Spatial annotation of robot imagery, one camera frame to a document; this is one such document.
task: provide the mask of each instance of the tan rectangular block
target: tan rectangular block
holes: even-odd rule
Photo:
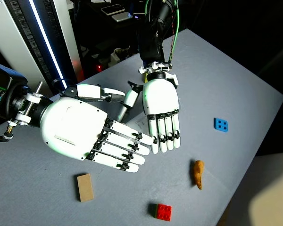
[[[78,176],[77,183],[79,185],[81,202],[94,199],[90,174]]]

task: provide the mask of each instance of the robotic hand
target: robotic hand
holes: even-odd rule
[[[27,80],[0,65],[0,117],[8,128],[0,142],[13,138],[16,125],[41,128],[43,141],[54,151],[83,161],[88,159],[115,169],[137,172],[150,150],[153,138],[107,117],[107,113],[85,101],[121,101],[125,94],[94,85],[70,86],[56,102],[27,87]]]
[[[149,132],[154,139],[152,151],[165,153],[174,147],[180,146],[179,130],[179,103],[176,88],[178,80],[175,74],[170,74],[172,69],[172,44],[169,61],[165,62],[162,41],[173,23],[175,16],[179,17],[178,1],[150,0],[149,10],[146,12],[146,23],[139,30],[138,44],[140,56],[144,67],[139,69],[141,74],[147,75],[143,86],[132,82],[132,87],[124,101],[117,120],[121,121],[126,110],[134,106],[135,101],[142,91],[142,103],[145,114],[148,116]]]

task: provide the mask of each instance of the smartphone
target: smartphone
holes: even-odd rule
[[[125,10],[125,8],[122,7],[122,6],[119,5],[119,4],[101,8],[101,11],[102,11],[104,14],[106,14],[107,16],[113,15],[113,14],[115,14],[115,13],[123,12],[124,10]]]
[[[116,21],[116,22],[121,22],[127,19],[131,19],[133,16],[128,13],[128,12],[123,12],[123,13],[119,13],[116,15],[113,15],[112,18]]]

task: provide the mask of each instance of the dark background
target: dark background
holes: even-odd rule
[[[192,30],[283,93],[283,0],[180,0],[179,9],[180,30]],[[77,41],[86,32],[96,35],[92,23],[88,25],[88,31],[75,25]],[[9,66],[1,53],[0,64]],[[257,155],[279,152],[283,152],[283,105]]]

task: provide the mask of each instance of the gray tabletop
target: gray tabletop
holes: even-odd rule
[[[150,154],[137,173],[67,158],[42,142],[38,128],[18,126],[0,143],[0,226],[144,226],[153,205],[172,206],[168,225],[214,226],[266,135],[283,95],[191,31],[179,33],[173,57],[180,101],[179,149]],[[165,52],[170,39],[164,42]],[[86,80],[128,91],[141,83],[135,55]],[[97,103],[116,118],[119,104]],[[141,104],[128,119],[144,117]],[[229,131],[213,127],[228,120]],[[0,126],[0,133],[6,125]],[[203,160],[203,190],[191,184],[190,165]],[[76,176],[91,173],[95,199],[80,203]]]

